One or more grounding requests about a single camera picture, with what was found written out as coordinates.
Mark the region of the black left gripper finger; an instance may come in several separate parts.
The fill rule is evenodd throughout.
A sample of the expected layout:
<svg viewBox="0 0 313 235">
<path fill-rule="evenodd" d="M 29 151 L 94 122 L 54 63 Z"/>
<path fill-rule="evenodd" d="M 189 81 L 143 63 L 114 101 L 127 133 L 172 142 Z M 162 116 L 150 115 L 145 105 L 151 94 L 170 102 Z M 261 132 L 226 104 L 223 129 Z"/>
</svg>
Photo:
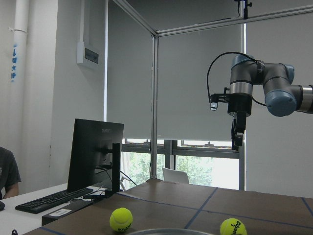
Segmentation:
<svg viewBox="0 0 313 235">
<path fill-rule="evenodd" d="M 237 112 L 232 122 L 231 139 L 232 150 L 239 150 L 243 144 L 244 132 L 246 130 L 246 113 Z"/>
</svg>

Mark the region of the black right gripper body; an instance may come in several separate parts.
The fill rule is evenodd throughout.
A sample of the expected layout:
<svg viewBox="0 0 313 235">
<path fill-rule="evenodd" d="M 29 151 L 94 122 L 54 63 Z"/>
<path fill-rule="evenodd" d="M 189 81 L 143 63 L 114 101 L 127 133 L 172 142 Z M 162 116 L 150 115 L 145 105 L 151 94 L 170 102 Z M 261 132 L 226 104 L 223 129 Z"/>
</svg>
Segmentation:
<svg viewBox="0 0 313 235">
<path fill-rule="evenodd" d="M 230 94 L 227 113 L 234 116 L 238 112 L 251 115 L 252 97 L 248 94 Z"/>
</svg>

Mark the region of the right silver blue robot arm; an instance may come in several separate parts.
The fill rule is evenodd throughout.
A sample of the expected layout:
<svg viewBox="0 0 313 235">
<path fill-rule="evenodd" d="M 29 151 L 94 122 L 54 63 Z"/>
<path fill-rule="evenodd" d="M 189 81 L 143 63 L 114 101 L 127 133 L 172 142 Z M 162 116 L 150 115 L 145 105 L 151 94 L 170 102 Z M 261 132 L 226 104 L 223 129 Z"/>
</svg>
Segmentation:
<svg viewBox="0 0 313 235">
<path fill-rule="evenodd" d="M 265 106 L 276 117 L 293 112 L 312 114 L 313 87 L 293 85 L 294 67 L 265 63 L 242 55 L 233 59 L 227 112 L 233 116 L 231 129 L 232 149 L 243 143 L 246 118 L 251 115 L 254 85 L 263 86 Z"/>
</svg>

